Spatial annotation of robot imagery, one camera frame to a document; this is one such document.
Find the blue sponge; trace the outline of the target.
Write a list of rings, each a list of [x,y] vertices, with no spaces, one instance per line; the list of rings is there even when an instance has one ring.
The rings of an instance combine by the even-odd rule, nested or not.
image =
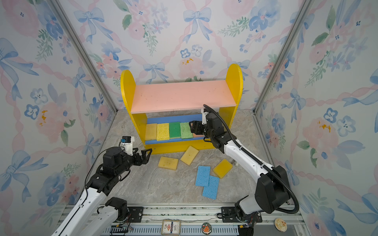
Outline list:
[[[208,186],[210,179],[210,171],[210,166],[198,166],[195,185],[201,187]]]
[[[209,184],[203,189],[203,197],[215,200],[217,198],[220,178],[215,176],[209,177]]]

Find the round dark badge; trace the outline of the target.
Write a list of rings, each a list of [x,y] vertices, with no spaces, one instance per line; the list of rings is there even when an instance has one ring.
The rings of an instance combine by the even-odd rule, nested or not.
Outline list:
[[[209,235],[212,233],[212,226],[210,223],[205,222],[201,226],[201,231],[204,235]]]

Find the round beige disc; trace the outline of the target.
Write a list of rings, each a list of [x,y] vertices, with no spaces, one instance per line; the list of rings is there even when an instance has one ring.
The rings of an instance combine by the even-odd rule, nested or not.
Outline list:
[[[287,223],[281,218],[276,218],[274,221],[274,225],[276,229],[282,233],[287,231]]]

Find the light green sponge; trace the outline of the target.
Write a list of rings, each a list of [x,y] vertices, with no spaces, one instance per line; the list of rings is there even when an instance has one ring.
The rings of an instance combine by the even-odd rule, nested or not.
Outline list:
[[[193,138],[193,133],[191,132],[191,127],[189,123],[180,123],[181,139],[191,139]]]

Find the dark green sponge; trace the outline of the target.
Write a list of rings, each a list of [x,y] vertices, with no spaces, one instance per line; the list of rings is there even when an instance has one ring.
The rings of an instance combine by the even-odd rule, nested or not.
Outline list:
[[[169,137],[170,139],[181,138],[181,125],[180,122],[173,122],[169,124]]]

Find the orange pink sponge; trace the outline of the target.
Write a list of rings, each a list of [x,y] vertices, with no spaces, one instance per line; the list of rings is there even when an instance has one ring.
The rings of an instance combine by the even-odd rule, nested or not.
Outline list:
[[[193,138],[203,138],[203,137],[205,137],[205,136],[204,135],[197,135],[197,134],[193,133]]]

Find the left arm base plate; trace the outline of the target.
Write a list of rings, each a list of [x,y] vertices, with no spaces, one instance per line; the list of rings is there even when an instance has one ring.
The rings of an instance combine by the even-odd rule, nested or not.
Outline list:
[[[141,223],[144,208],[142,206],[122,206],[118,209],[116,223]]]

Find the square printed card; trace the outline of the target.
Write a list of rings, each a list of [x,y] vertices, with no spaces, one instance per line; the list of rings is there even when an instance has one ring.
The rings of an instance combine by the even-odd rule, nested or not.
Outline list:
[[[179,220],[163,220],[161,234],[166,236],[179,236],[181,233],[181,221]]]

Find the yellow shelf pink blue boards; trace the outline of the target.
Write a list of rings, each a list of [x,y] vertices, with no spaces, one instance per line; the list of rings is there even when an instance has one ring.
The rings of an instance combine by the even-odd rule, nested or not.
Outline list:
[[[154,154],[183,152],[192,146],[198,150],[213,149],[203,137],[149,141],[146,137],[148,124],[171,122],[187,123],[200,121],[202,116],[184,115],[165,118],[148,118],[148,113],[179,112],[197,110],[208,105],[219,109],[219,115],[231,127],[242,97],[243,76],[239,65],[232,64],[226,79],[220,81],[183,82],[170,84],[137,85],[132,73],[124,70],[121,74],[121,92],[125,107],[146,149]]]

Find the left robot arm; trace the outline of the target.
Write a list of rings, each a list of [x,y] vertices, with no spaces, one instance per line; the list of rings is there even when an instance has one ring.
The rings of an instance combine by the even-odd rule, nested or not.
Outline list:
[[[122,147],[110,147],[103,151],[103,163],[92,176],[86,176],[83,193],[53,236],[100,236],[111,223],[125,222],[130,217],[127,201],[112,197],[94,220],[88,222],[94,211],[110,194],[112,189],[131,172],[132,166],[146,165],[152,149],[138,152],[138,148],[126,151]]]

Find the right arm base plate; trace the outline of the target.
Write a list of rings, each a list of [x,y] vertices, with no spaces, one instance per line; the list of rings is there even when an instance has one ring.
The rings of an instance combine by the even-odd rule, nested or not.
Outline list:
[[[220,212],[217,213],[217,218],[221,219],[223,223],[261,223],[262,217],[260,212],[253,212],[250,214],[243,213],[237,207],[221,207]]]

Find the bright yellow sponge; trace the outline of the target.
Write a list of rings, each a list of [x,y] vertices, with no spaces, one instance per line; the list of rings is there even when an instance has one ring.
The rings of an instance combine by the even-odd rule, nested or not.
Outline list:
[[[157,141],[170,140],[169,123],[157,124]]]

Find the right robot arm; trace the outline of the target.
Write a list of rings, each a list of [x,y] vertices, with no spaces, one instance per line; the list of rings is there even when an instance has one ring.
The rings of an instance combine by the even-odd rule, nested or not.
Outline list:
[[[256,182],[254,196],[235,203],[234,216],[240,222],[251,220],[261,212],[298,213],[299,202],[290,188],[286,170],[272,166],[245,148],[217,112],[205,111],[202,121],[191,121],[189,126],[191,133],[204,135],[206,141],[240,164]]]

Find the aluminium rail base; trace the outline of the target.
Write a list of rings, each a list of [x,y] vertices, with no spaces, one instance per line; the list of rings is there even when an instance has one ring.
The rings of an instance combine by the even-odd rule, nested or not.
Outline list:
[[[88,222],[98,216],[105,205],[95,210]],[[304,218],[300,213],[286,214],[275,211],[271,214],[261,212],[261,223],[223,223],[217,218],[221,207],[234,207],[233,204],[203,203],[203,204],[129,204],[128,207],[143,207],[141,223],[113,222],[100,236],[165,236],[161,234],[163,220],[181,221],[179,236],[308,236]],[[287,223],[287,231],[282,233],[274,225],[276,218]],[[212,226],[212,233],[204,235],[201,231],[203,223]]]

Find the pale yellow sponge orange back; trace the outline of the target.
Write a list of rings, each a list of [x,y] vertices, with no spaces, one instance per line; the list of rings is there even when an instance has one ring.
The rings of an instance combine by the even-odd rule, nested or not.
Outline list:
[[[190,166],[193,160],[198,155],[198,153],[199,153],[199,150],[197,150],[196,148],[192,146],[189,146],[188,149],[183,154],[183,156],[180,158],[180,161]]]

